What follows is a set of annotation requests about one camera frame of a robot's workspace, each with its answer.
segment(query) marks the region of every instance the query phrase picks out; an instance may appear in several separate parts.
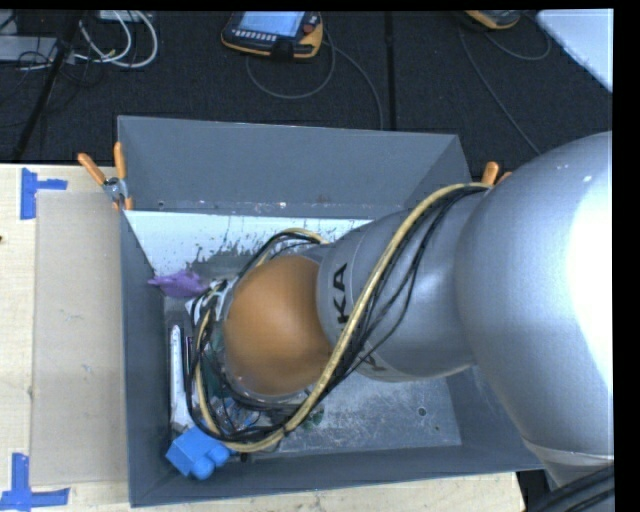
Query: black cable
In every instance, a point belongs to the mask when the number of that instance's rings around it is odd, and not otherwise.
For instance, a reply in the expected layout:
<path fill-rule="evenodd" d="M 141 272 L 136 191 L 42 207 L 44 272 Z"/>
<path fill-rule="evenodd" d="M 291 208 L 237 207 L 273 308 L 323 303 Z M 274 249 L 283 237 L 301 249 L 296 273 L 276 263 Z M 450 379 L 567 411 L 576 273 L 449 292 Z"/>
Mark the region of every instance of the black cable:
<path fill-rule="evenodd" d="M 414 224 L 414 226 L 412 226 L 411 230 L 407 233 L 407 236 L 405 237 L 405 240 L 403 241 L 403 242 L 405 242 L 405 248 L 399 248 L 399 250 L 396 251 L 396 254 L 394 254 L 395 259 L 392 259 L 390 261 L 389 266 L 385 270 L 383 278 L 380 279 L 380 283 L 381 284 L 378 287 L 376 287 L 376 290 L 374 291 L 374 294 L 372 295 L 372 298 L 369 300 L 369 303 L 367 304 L 367 308 L 366 308 L 367 315 L 366 315 L 366 319 L 362 322 L 363 325 L 359 326 L 359 328 L 357 329 L 356 334 L 354 335 L 354 337 L 352 339 L 352 342 L 350 343 L 350 348 L 345 353 L 345 356 L 344 356 L 343 360 L 336 367 L 336 371 L 334 372 L 334 376 L 331 379 L 331 381 L 329 382 L 329 385 L 325 389 L 324 393 L 321 395 L 321 398 L 324 398 L 328 393 L 330 393 L 333 389 L 335 389 L 336 386 L 338 386 L 349 375 L 351 375 L 351 373 L 353 373 L 358 368 L 358 366 L 360 366 L 364 361 L 366 361 L 368 359 L 368 357 L 371 356 L 375 352 L 375 350 L 377 350 L 383 343 L 385 343 L 393 335 L 393 333 L 395 332 L 397 327 L 400 325 L 401 321 L 404 319 L 404 316 L 405 316 L 405 314 L 407 312 L 409 302 L 411 301 L 411 297 L 412 297 L 415 281 L 416 281 L 416 278 L 417 278 L 417 271 L 418 271 L 420 262 L 422 261 L 422 257 L 424 255 L 424 252 L 425 252 L 426 248 L 427 248 L 427 245 L 429 244 L 429 241 L 433 237 L 433 234 L 435 233 L 436 229 L 441 224 L 441 222 L 444 220 L 444 218 L 446 217 L 446 214 L 448 213 L 448 211 L 459 200 L 461 200 L 464 197 L 467 197 L 469 195 L 480 193 L 480 192 L 484 192 L 484 191 L 485 191 L 484 189 L 480 189 L 478 187 L 464 187 L 464 188 L 461 188 L 459 190 L 454 190 L 450 194 L 448 194 L 447 196 L 445 196 L 445 197 L 443 197 L 443 198 L 441 198 L 439 200 L 439 203 L 441 203 L 441 204 L 442 204 L 442 202 L 444 202 L 443 206 L 440 209 L 438 209 L 438 210 L 435 210 L 434 208 L 430 209 L 431 212 L 434 212 L 434 211 L 436 212 L 435 213 L 435 218 L 433 219 L 433 221 L 429 225 L 429 228 L 427 229 L 426 233 L 424 234 L 424 236 L 423 236 L 423 238 L 422 238 L 422 240 L 421 240 L 421 242 L 420 242 L 420 244 L 419 244 L 419 246 L 418 246 L 418 248 L 417 248 L 417 250 L 416 250 L 416 252 L 415 252 L 415 254 L 413 256 L 411 264 L 409 265 L 409 268 L 408 268 L 407 272 L 405 273 L 405 276 L 403 277 L 402 282 L 399 285 L 397 285 L 394 294 L 385 303 L 385 305 L 382 306 L 382 308 L 378 309 L 377 308 L 377 301 L 379 300 L 379 297 L 380 297 L 380 295 L 382 293 L 382 290 L 384 289 L 386 284 L 389 282 L 389 279 L 385 278 L 384 276 L 388 277 L 391 274 L 391 272 L 393 272 L 393 270 L 395 268 L 395 264 L 396 264 L 398 258 L 400 257 L 402 252 L 405 250 L 406 244 L 408 244 L 408 242 L 411 239 L 412 235 L 415 233 L 415 231 L 417 229 L 420 228 L 420 226 L 423 225 L 424 222 L 426 222 L 429 218 L 431 218 L 433 216 L 433 214 L 422 216 L 421 219 L 420 219 L 420 222 L 416 222 L 416 224 Z M 374 347 L 372 347 L 364 355 L 361 356 L 360 353 L 361 353 L 362 349 L 364 348 L 364 345 L 365 345 L 367 339 L 369 338 L 369 336 L 371 336 L 371 334 L 373 333 L 373 330 L 384 319 L 385 315 L 387 314 L 387 312 L 389 311 L 391 306 L 397 301 L 397 299 L 399 298 L 400 294 L 402 293 L 402 291 L 406 287 L 407 283 L 409 283 L 409 289 L 408 289 L 407 295 L 406 295 L 406 297 L 404 299 L 403 309 L 400 312 L 400 314 L 399 314 L 398 318 L 396 319 L 396 321 L 394 322 L 394 325 L 376 343 L 376 345 Z M 371 316 L 373 315 L 374 312 L 375 312 L 376 316 L 375 316 L 374 319 L 371 319 Z"/>
<path fill-rule="evenodd" d="M 6 20 L 4 20 L 2 23 L 0 23 L 0 32 L 2 32 L 2 30 L 4 30 L 4 28 L 7 27 L 9 25 L 9 23 L 11 23 L 15 19 L 16 19 L 16 13 L 15 12 L 11 13 Z"/>
<path fill-rule="evenodd" d="M 40 52 L 34 51 L 34 50 L 28 50 L 25 52 L 22 52 L 19 56 L 18 56 L 18 64 L 20 64 L 21 60 L 23 57 L 25 57 L 26 55 L 29 54 L 36 54 L 38 56 L 43 57 L 44 59 L 46 59 L 46 56 L 43 55 Z M 5 103 L 6 101 L 8 101 L 11 97 L 13 97 L 14 94 L 16 94 L 18 92 L 18 89 L 20 88 L 20 86 L 24 83 L 24 81 L 27 79 L 27 76 L 29 75 L 29 73 L 31 73 L 31 67 L 33 67 L 35 64 L 32 62 L 29 65 L 29 68 L 27 68 L 27 70 L 24 71 L 24 75 L 22 76 L 22 78 L 20 78 L 20 81 L 13 87 L 13 89 L 11 89 L 11 91 L 9 91 L 3 98 L 0 98 L 0 105 L 2 105 L 3 103 Z"/>
<path fill-rule="evenodd" d="M 529 21 L 531 21 L 534 25 L 537 26 L 537 23 L 534 19 L 531 18 L 531 16 L 527 15 L 527 14 L 523 14 L 521 17 L 527 18 Z M 549 55 L 549 53 L 551 53 L 551 38 L 549 37 L 549 34 L 547 34 L 546 31 L 544 30 L 539 30 L 539 32 L 542 32 L 542 34 L 545 37 L 547 46 L 546 49 L 543 53 L 541 53 L 540 55 L 533 55 L 533 56 L 529 56 L 529 55 L 522 55 L 520 53 L 516 53 L 512 50 L 509 50 L 508 48 L 502 46 L 500 43 L 498 43 L 498 41 L 496 39 L 494 39 L 493 37 L 491 37 L 489 35 L 488 32 L 484 32 L 484 36 L 485 38 L 491 42 L 491 44 L 493 44 L 496 48 L 499 48 L 500 50 L 502 50 L 504 53 L 506 53 L 507 55 L 514 57 L 516 59 L 519 60 L 527 60 L 527 61 L 537 61 L 537 60 L 542 60 L 547 58 L 547 56 Z"/>
<path fill-rule="evenodd" d="M 266 94 L 269 94 L 270 96 L 273 96 L 275 98 L 284 99 L 284 100 L 300 100 L 300 99 L 309 98 L 309 97 L 319 93 L 329 83 L 329 81 L 331 80 L 331 78 L 333 77 L 333 74 L 334 74 L 334 69 L 335 69 L 335 64 L 336 64 L 336 53 L 339 53 L 345 59 L 347 59 L 360 72 L 360 74 L 364 77 L 365 81 L 367 82 L 367 85 L 369 86 L 369 88 L 371 89 L 371 92 L 373 93 L 373 97 L 374 97 L 374 100 L 376 102 L 376 106 L 377 106 L 377 109 L 378 109 L 378 118 L 379 118 L 379 123 L 380 123 L 380 130 L 383 130 L 384 129 L 384 114 L 383 114 L 383 111 L 382 111 L 382 102 L 380 101 L 380 96 L 378 94 L 378 91 L 376 90 L 375 86 L 373 85 L 373 82 L 369 78 L 369 75 L 367 75 L 366 71 L 355 60 L 353 60 L 349 55 L 347 55 L 344 51 L 342 51 L 340 48 L 338 48 L 333 43 L 333 39 L 331 38 L 331 34 L 326 30 L 326 28 L 324 29 L 323 33 L 326 34 L 328 41 L 324 41 L 323 40 L 322 44 L 327 45 L 327 46 L 329 46 L 329 48 L 331 48 L 331 66 L 329 68 L 329 72 L 327 73 L 327 76 L 324 79 L 324 81 L 318 87 L 313 89 L 312 91 L 306 92 L 306 93 L 302 93 L 302 94 L 288 95 L 288 94 L 276 93 L 274 91 L 271 91 L 271 90 L 267 89 L 265 86 L 260 84 L 256 80 L 256 78 L 253 76 L 253 73 L 251 72 L 251 68 L 249 67 L 249 59 L 251 58 L 251 56 L 247 55 L 247 57 L 245 57 L 245 64 L 246 64 L 247 73 L 249 75 L 249 78 L 255 84 L 255 86 L 258 87 L 258 89 L 260 89 L 262 92 L 265 92 Z"/>
<path fill-rule="evenodd" d="M 473 67 L 474 71 L 476 72 L 476 74 L 478 75 L 478 77 L 480 78 L 480 80 L 482 81 L 484 86 L 487 88 L 487 90 L 489 91 L 489 93 L 491 94 L 491 96 L 493 97 L 495 102 L 498 104 L 498 106 L 500 107 L 502 112 L 504 112 L 504 114 L 507 116 L 507 119 L 509 119 L 509 122 L 513 125 L 513 127 L 516 130 L 518 130 L 518 133 L 520 133 L 522 138 L 527 142 L 527 144 L 529 144 L 531 149 L 533 149 L 536 152 L 537 155 L 541 155 L 542 154 L 541 151 L 531 141 L 531 139 L 527 136 L 527 134 L 524 133 L 524 131 L 522 130 L 522 128 L 520 128 L 518 123 L 516 123 L 516 121 L 513 118 L 513 116 L 511 116 L 511 114 L 507 110 L 507 107 L 505 107 L 504 104 L 502 103 L 502 101 L 500 101 L 500 98 L 498 98 L 498 95 L 495 93 L 495 91 L 493 90 L 493 88 L 491 87 L 491 85 L 489 84 L 487 79 L 482 74 L 482 71 L 480 71 L 480 68 L 478 67 L 476 62 L 473 60 L 473 57 L 471 56 L 471 52 L 469 51 L 469 48 L 467 47 L 467 43 L 465 41 L 464 34 L 462 32 L 462 26 L 460 24 L 458 25 L 458 36 L 460 37 L 460 42 L 462 43 L 462 48 L 464 49 L 464 52 L 467 55 L 467 58 L 469 59 L 469 62 L 471 63 L 471 66 Z"/>
<path fill-rule="evenodd" d="M 329 40 L 331 41 L 331 36 L 329 35 L 329 33 L 325 31 L 325 34 L 327 35 L 327 38 L 329 38 Z M 330 64 L 330 67 L 329 67 L 329 72 L 327 73 L 327 76 L 325 77 L 323 82 L 318 87 L 316 87 L 315 89 L 313 89 L 310 92 L 305 92 L 305 93 L 302 93 L 302 94 L 281 94 L 281 93 L 273 92 L 273 91 L 267 89 L 264 85 L 259 83 L 258 80 L 256 80 L 256 78 L 253 76 L 253 73 L 251 72 L 251 67 L 249 66 L 249 60 L 251 59 L 250 55 L 247 55 L 245 57 L 245 64 L 246 64 L 246 68 L 247 68 L 247 73 L 249 74 L 249 78 L 254 83 L 254 85 L 258 89 L 260 89 L 262 92 L 267 93 L 269 96 L 273 96 L 274 98 L 279 98 L 279 99 L 283 99 L 283 100 L 301 100 L 301 99 L 309 98 L 309 97 L 313 96 L 314 94 L 319 93 L 322 89 L 324 89 L 325 86 L 331 80 L 331 77 L 333 77 L 333 71 L 334 71 L 335 66 L 336 66 L 336 48 L 333 45 L 333 43 L 330 44 L 330 47 L 331 47 L 331 64 Z"/>
<path fill-rule="evenodd" d="M 69 20 L 67 22 L 67 27 L 64 31 L 62 38 L 58 38 L 56 42 L 56 46 L 58 51 L 53 60 L 53 64 L 51 64 L 51 68 L 49 69 L 49 73 L 47 74 L 47 79 L 40 92 L 40 96 L 38 97 L 38 101 L 34 109 L 31 112 L 31 115 L 27 119 L 27 125 L 24 127 L 22 133 L 20 134 L 20 138 L 13 150 L 13 154 L 11 156 L 11 162 L 18 163 L 22 159 L 22 155 L 29 144 L 29 140 L 31 139 L 31 135 L 33 134 L 33 130 L 42 115 L 44 108 L 49 101 L 49 96 L 51 94 L 51 90 L 53 89 L 53 84 L 58 76 L 58 72 L 64 63 L 67 52 L 70 48 L 71 41 L 76 34 L 76 30 L 78 29 L 78 24 L 80 19 L 84 15 L 85 11 L 71 11 L 69 14 Z"/>
<path fill-rule="evenodd" d="M 580 512 L 615 495 L 615 470 L 611 464 L 545 495 L 530 512 Z"/>

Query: cable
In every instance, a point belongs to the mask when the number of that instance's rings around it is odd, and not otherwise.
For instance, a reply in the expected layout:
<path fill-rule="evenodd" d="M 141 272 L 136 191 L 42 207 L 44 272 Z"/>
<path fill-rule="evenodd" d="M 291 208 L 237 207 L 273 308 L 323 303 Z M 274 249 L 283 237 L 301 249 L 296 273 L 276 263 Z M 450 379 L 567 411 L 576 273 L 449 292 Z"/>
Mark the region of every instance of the cable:
<path fill-rule="evenodd" d="M 307 396 L 304 402 L 300 405 L 300 407 L 296 410 L 295 414 L 290 417 L 287 422 L 282 425 L 282 427 L 278 428 L 273 433 L 267 435 L 264 439 L 260 441 L 255 441 L 251 443 L 236 443 L 236 442 L 225 442 L 226 446 L 232 450 L 236 450 L 242 453 L 251 453 L 264 450 L 269 448 L 270 446 L 280 442 L 289 432 L 295 430 L 309 415 L 309 413 L 313 410 L 313 408 L 319 403 L 320 397 L 323 395 L 325 388 L 333 379 L 333 374 L 336 367 L 340 364 L 342 357 L 350 346 L 351 338 L 356 330 L 360 319 L 363 314 L 366 313 L 366 307 L 369 303 L 370 298 L 373 293 L 377 289 L 380 280 L 382 279 L 387 266 L 389 265 L 392 257 L 404 241 L 407 233 L 412 229 L 414 224 L 418 221 L 420 216 L 422 216 L 428 208 L 433 206 L 441 198 L 446 195 L 452 193 L 455 190 L 464 188 L 464 187 L 479 187 L 479 188 L 490 188 L 489 185 L 481 184 L 481 183 L 471 183 L 471 184 L 458 184 L 458 185 L 450 185 L 448 187 L 444 187 L 426 199 L 421 201 L 404 219 L 404 221 L 400 224 L 393 237 L 387 244 L 386 248 L 382 252 L 380 258 L 378 259 L 376 265 L 373 270 L 369 274 L 367 282 L 358 297 L 358 300 L 355 302 L 353 310 L 349 315 L 349 319 L 345 324 L 340 337 L 338 338 L 338 342 L 334 347 L 334 350 L 329 358 L 325 369 L 323 370 L 320 378 L 316 382 L 313 387 L 311 393 Z M 198 339 L 202 339 L 202 335 L 204 334 L 204 325 L 208 321 L 208 317 L 210 315 L 210 311 L 208 310 L 205 315 L 206 319 L 203 319 L 201 322 L 201 326 L 198 332 Z M 203 389 L 202 377 L 199 373 L 196 373 L 196 388 L 198 392 L 198 398 L 201 403 L 206 399 L 206 395 Z M 214 433 L 217 431 L 215 422 L 213 418 L 211 418 L 206 408 L 201 409 L 203 412 L 203 416 L 205 422 L 207 423 L 208 428 Z"/>
<path fill-rule="evenodd" d="M 360 67 L 360 65 L 355 60 L 353 60 L 351 57 L 349 57 L 340 48 L 335 48 L 335 50 L 340 55 L 342 55 L 345 59 L 347 59 L 349 62 L 351 62 L 351 64 L 353 64 L 355 66 L 355 68 L 358 71 L 360 71 L 360 73 L 362 74 L 364 79 L 367 81 L 367 84 L 369 84 L 369 88 L 371 89 L 371 92 L 373 93 L 373 97 L 375 98 L 376 105 L 378 107 L 378 117 L 379 117 L 379 121 L 380 121 L 380 129 L 383 130 L 384 129 L 384 116 L 382 114 L 382 103 L 380 101 L 380 96 L 378 95 L 378 91 L 376 91 L 376 88 L 373 85 L 373 82 L 371 81 L 371 79 L 369 78 L 367 73 L 364 71 L 364 69 L 362 69 L 362 67 Z"/>
<path fill-rule="evenodd" d="M 500 101 L 500 98 L 498 98 L 498 96 L 496 95 L 496 93 L 494 92 L 494 90 L 491 88 L 491 85 L 489 85 L 489 82 L 487 82 L 487 79 L 484 77 L 484 75 L 482 74 L 482 72 L 480 71 L 480 68 L 478 68 L 477 64 L 475 63 L 475 61 L 473 60 L 473 57 L 471 56 L 471 52 L 469 51 L 469 48 L 467 47 L 467 43 L 465 41 L 464 38 L 464 34 L 462 32 L 462 27 L 461 25 L 458 25 L 458 35 L 460 37 L 460 42 L 462 43 L 462 48 L 464 49 L 465 54 L 467 55 L 467 58 L 469 59 L 469 62 L 471 63 L 471 66 L 473 67 L 473 69 L 475 70 L 476 74 L 478 75 L 478 77 L 480 78 L 480 80 L 482 81 L 482 83 L 484 84 L 484 86 L 487 88 L 487 90 L 489 91 L 489 93 L 491 94 L 491 96 L 493 96 L 493 99 L 495 100 L 495 102 L 498 104 L 498 106 L 500 107 L 500 109 L 504 112 L 504 114 L 507 116 L 507 119 L 509 119 L 509 122 L 511 122 L 511 124 L 513 125 L 513 127 L 518 130 L 518 132 L 520 133 L 520 135 L 522 135 L 522 138 L 527 142 L 527 144 L 529 144 L 529 146 L 531 147 L 531 149 L 533 149 L 537 155 L 541 155 L 541 151 L 538 149 L 538 147 L 531 141 L 531 139 L 527 136 L 526 133 L 524 133 L 524 131 L 522 131 L 522 129 L 520 128 L 520 126 L 518 125 L 518 123 L 516 123 L 515 119 L 511 116 L 511 114 L 509 113 L 509 111 L 507 110 L 507 108 L 504 106 L 504 104 Z"/>
<path fill-rule="evenodd" d="M 329 40 L 331 40 L 331 36 L 329 35 L 329 33 L 325 31 L 325 34 L 327 35 L 327 38 L 329 38 Z M 277 92 L 274 92 L 274 91 L 271 91 L 271 90 L 267 89 L 264 85 L 260 84 L 258 82 L 258 80 L 256 80 L 256 78 L 253 76 L 253 73 L 251 72 L 251 68 L 249 66 L 249 60 L 250 59 L 251 59 L 250 55 L 247 55 L 245 57 L 247 73 L 249 74 L 249 78 L 251 79 L 251 81 L 255 84 L 255 86 L 258 89 L 260 89 L 262 92 L 267 93 L 269 96 L 273 96 L 274 98 L 279 98 L 279 99 L 283 99 L 283 100 L 301 100 L 301 99 L 304 99 L 304 98 L 309 98 L 310 96 L 313 96 L 314 94 L 319 93 L 329 83 L 329 80 L 331 80 L 331 77 L 333 76 L 333 71 L 334 71 L 335 66 L 336 66 L 336 48 L 335 48 L 335 46 L 333 46 L 333 44 L 331 44 L 331 65 L 330 65 L 330 68 L 329 68 L 329 72 L 327 73 L 327 76 L 324 79 L 324 81 L 318 87 L 313 89 L 312 91 L 305 92 L 303 94 L 280 94 L 280 93 L 277 93 Z"/>
<path fill-rule="evenodd" d="M 20 138 L 13 150 L 13 154 L 11 156 L 12 162 L 19 162 L 22 158 L 22 155 L 29 144 L 29 139 L 33 133 L 33 130 L 40 118 L 46 104 L 49 101 L 49 96 L 51 94 L 51 90 L 53 89 L 53 84 L 58 76 L 58 72 L 62 67 L 65 56 L 67 54 L 67 48 L 65 46 L 71 44 L 73 37 L 78 28 L 79 20 L 82 19 L 82 15 L 77 15 L 77 11 L 74 11 L 71 14 L 71 21 L 68 23 L 68 26 L 65 29 L 64 35 L 62 38 L 58 39 L 58 51 L 56 56 L 51 64 L 51 69 L 47 75 L 45 84 L 40 92 L 40 96 L 38 97 L 38 101 L 36 102 L 36 106 L 34 107 L 31 115 L 27 119 L 27 126 L 25 126 Z"/>
<path fill-rule="evenodd" d="M 377 106 L 377 109 L 378 109 L 378 118 L 379 118 L 379 123 L 380 123 L 380 130 L 383 130 L 384 129 L 384 115 L 383 115 L 383 111 L 382 111 L 382 102 L 380 101 L 380 96 L 379 96 L 378 91 L 376 90 L 375 86 L 373 85 L 373 82 L 371 81 L 371 79 L 367 75 L 366 71 L 355 60 L 353 60 L 349 55 L 347 55 L 340 48 L 336 47 L 336 45 L 333 43 L 333 39 L 331 38 L 331 34 L 326 29 L 324 30 L 324 34 L 326 34 L 328 41 L 322 41 L 322 44 L 327 45 L 327 46 L 329 46 L 329 48 L 331 48 L 331 65 L 330 65 L 330 68 L 329 68 L 329 72 L 327 73 L 327 76 L 324 79 L 324 81 L 318 87 L 313 89 L 312 91 L 306 92 L 306 93 L 303 93 L 303 94 L 287 95 L 287 94 L 280 94 L 280 93 L 277 93 L 277 92 L 274 92 L 274 91 L 271 91 L 271 90 L 267 89 L 264 85 L 259 83 L 258 80 L 254 77 L 254 75 L 253 75 L 253 73 L 251 71 L 251 68 L 249 66 L 249 59 L 251 58 L 251 56 L 247 55 L 245 57 L 245 63 L 246 63 L 246 68 L 247 68 L 247 73 L 249 75 L 249 78 L 255 84 L 255 86 L 258 87 L 258 89 L 260 89 L 262 92 L 264 92 L 264 93 L 266 93 L 266 94 L 268 94 L 270 96 L 273 96 L 274 98 L 279 98 L 279 99 L 284 99 L 284 100 L 300 100 L 300 99 L 309 98 L 309 97 L 313 96 L 314 94 L 319 93 L 329 83 L 329 81 L 333 77 L 334 70 L 335 70 L 336 53 L 339 53 L 345 59 L 347 59 L 360 72 L 360 74 L 364 77 L 365 81 L 367 82 L 367 85 L 369 86 L 369 88 L 371 89 L 371 92 L 373 93 L 373 97 L 375 99 L 376 106 Z"/>
<path fill-rule="evenodd" d="M 522 14 L 522 17 L 527 18 L 531 23 L 533 23 L 534 25 L 537 26 L 536 21 L 529 16 L 528 14 Z M 504 53 L 506 53 L 507 55 L 514 57 L 516 59 L 519 60 L 527 60 L 527 61 L 537 61 L 537 60 L 542 60 L 545 59 L 549 53 L 551 52 L 551 38 L 549 37 L 549 34 L 547 34 L 546 31 L 542 30 L 541 31 L 545 41 L 547 43 L 547 47 L 545 49 L 545 51 L 543 53 L 541 53 L 540 55 L 534 55 L 534 56 L 529 56 L 529 55 L 522 55 L 520 53 L 516 53 L 512 50 L 509 50 L 508 48 L 502 46 L 500 43 L 498 43 L 498 41 L 496 41 L 493 37 L 491 37 L 489 35 L 489 32 L 484 32 L 484 36 L 487 38 L 488 41 L 491 42 L 491 44 L 493 44 L 496 48 L 499 48 L 500 50 L 502 50 Z"/>
<path fill-rule="evenodd" d="M 151 54 L 149 55 L 149 57 L 147 57 L 146 59 L 140 62 L 121 62 L 121 60 L 124 59 L 124 57 L 129 53 L 129 51 L 131 50 L 131 47 L 133 46 L 132 35 L 131 35 L 131 31 L 126 26 L 126 23 L 124 22 L 122 17 L 118 14 L 117 11 L 114 11 L 116 17 L 118 18 L 118 22 L 122 25 L 122 27 L 124 28 L 125 34 L 127 35 L 127 46 L 119 55 L 113 56 L 113 55 L 104 53 L 93 42 L 93 40 L 91 39 L 91 36 L 87 32 L 87 30 L 84 28 L 84 26 L 82 25 L 80 26 L 80 32 L 82 33 L 83 37 L 89 43 L 89 45 L 91 46 L 91 49 L 100 56 L 100 59 L 92 59 L 93 62 L 113 64 L 114 66 L 119 66 L 127 69 L 139 69 L 139 68 L 148 66 L 155 60 L 155 58 L 158 55 L 158 35 L 156 33 L 156 29 L 154 28 L 153 24 L 151 23 L 147 15 L 144 14 L 142 11 L 131 11 L 131 12 L 134 14 L 137 14 L 142 20 L 142 22 L 149 29 L 149 34 L 151 35 L 151 41 L 153 44 Z M 85 59 L 85 60 L 90 59 L 88 55 L 76 55 L 76 57 L 80 59 Z"/>
<path fill-rule="evenodd" d="M 89 46 L 91 47 L 91 49 L 96 52 L 98 55 L 100 55 L 100 59 L 92 59 L 89 55 L 81 55 L 81 54 L 74 54 L 74 57 L 76 59 L 82 59 L 82 60 L 87 60 L 87 61 L 93 61 L 93 62 L 101 62 L 101 63 L 108 63 L 108 62 L 115 62 L 117 60 L 120 60 L 122 58 L 124 58 L 127 53 L 129 53 L 129 50 L 131 49 L 131 31 L 129 30 L 129 27 L 127 27 L 127 24 L 124 22 L 124 20 L 122 19 L 122 17 L 118 14 L 118 11 L 113 11 L 113 13 L 116 15 L 116 18 L 118 18 L 118 22 L 120 23 L 120 25 L 122 25 L 122 28 L 127 36 L 127 45 L 125 47 L 125 49 L 122 51 L 122 53 L 120 53 L 120 55 L 116 55 L 116 56 L 109 56 L 107 54 L 104 54 L 100 48 L 98 48 L 93 40 L 91 39 L 91 36 L 89 36 L 89 33 L 87 32 L 87 30 L 84 28 L 84 25 L 82 23 L 82 20 L 80 20 L 80 33 L 82 34 L 82 36 L 85 38 L 85 40 L 87 41 L 87 43 L 89 43 Z"/>
<path fill-rule="evenodd" d="M 367 320 L 367 322 L 365 322 L 365 324 L 363 325 L 362 334 L 360 336 L 360 339 L 355 343 L 355 345 L 351 349 L 351 353 L 352 353 L 352 357 L 350 358 L 351 361 L 347 361 L 346 358 L 343 360 L 343 365 L 344 365 L 344 367 L 348 368 L 348 370 L 346 370 L 344 372 L 344 374 L 339 379 L 336 379 L 336 382 L 332 386 L 332 389 L 335 388 L 335 386 L 337 386 L 344 379 L 346 379 L 349 375 L 351 375 L 364 361 L 366 361 L 368 359 L 368 357 L 370 355 L 372 355 L 376 350 L 378 350 L 378 348 L 380 348 L 380 346 L 383 343 L 385 343 L 393 335 L 393 333 L 398 328 L 398 326 L 402 322 L 402 320 L 403 320 L 403 318 L 404 318 L 404 316 L 405 316 L 405 314 L 407 312 L 407 309 L 408 309 L 408 306 L 409 306 L 409 302 L 411 301 L 411 297 L 412 297 L 412 294 L 413 294 L 413 289 L 414 289 L 414 285 L 415 285 L 415 282 L 416 282 L 416 278 L 417 278 L 417 275 L 418 275 L 418 268 L 419 268 L 420 262 L 422 261 L 422 257 L 424 255 L 426 247 L 429 244 L 429 242 L 431 241 L 431 238 L 433 237 L 433 234 L 435 233 L 436 229 L 438 228 L 438 226 L 440 226 L 441 222 L 444 220 L 444 218 L 445 218 L 446 214 L 449 212 L 449 210 L 458 201 L 460 201 L 461 199 L 463 199 L 465 197 L 468 197 L 469 195 L 477 194 L 477 193 L 482 192 L 482 191 L 483 191 L 482 188 L 477 188 L 477 187 L 467 188 L 467 187 L 465 187 L 465 188 L 453 191 L 453 193 L 451 193 L 450 195 L 448 195 L 447 197 L 444 198 L 444 199 L 447 200 L 447 202 L 436 213 L 435 219 L 430 224 L 429 228 L 427 229 L 427 232 L 423 236 L 423 238 L 422 238 L 422 240 L 421 240 L 421 242 L 420 242 L 420 244 L 418 246 L 418 249 L 416 250 L 416 253 L 413 256 L 413 259 L 411 261 L 411 265 L 409 266 L 409 269 L 407 270 L 407 273 L 405 274 L 402 282 L 397 286 L 397 289 L 396 289 L 395 293 L 393 294 L 393 296 L 380 309 L 380 311 L 378 312 L 375 320 L 373 320 L 372 324 L 369 325 L 369 320 Z M 392 269 L 393 269 L 393 263 L 391 263 L 389 265 L 389 272 L 387 273 L 387 275 L 391 272 Z M 377 296 L 371 302 L 371 304 L 367 307 L 367 310 L 370 311 L 370 312 L 373 312 L 375 310 L 377 298 L 379 297 L 381 291 L 384 289 L 385 285 L 388 282 L 387 275 L 383 276 L 383 278 L 382 278 L 382 286 L 378 287 L 378 290 L 377 290 L 377 293 L 376 293 Z M 365 342 L 369 339 L 369 337 L 372 335 L 373 331 L 380 324 L 380 322 L 385 318 L 387 312 L 391 309 L 391 306 L 398 299 L 398 297 L 400 296 L 400 294 L 404 290 L 404 288 L 407 285 L 407 283 L 409 283 L 409 289 L 408 289 L 406 297 L 404 299 L 403 308 L 402 308 L 402 311 L 400 312 L 400 314 L 398 315 L 398 318 L 394 322 L 393 326 L 363 356 L 359 355 L 360 351 L 364 347 Z M 357 363 L 355 363 L 353 366 L 351 366 L 352 362 L 356 359 L 356 357 L 359 359 L 359 361 Z"/>

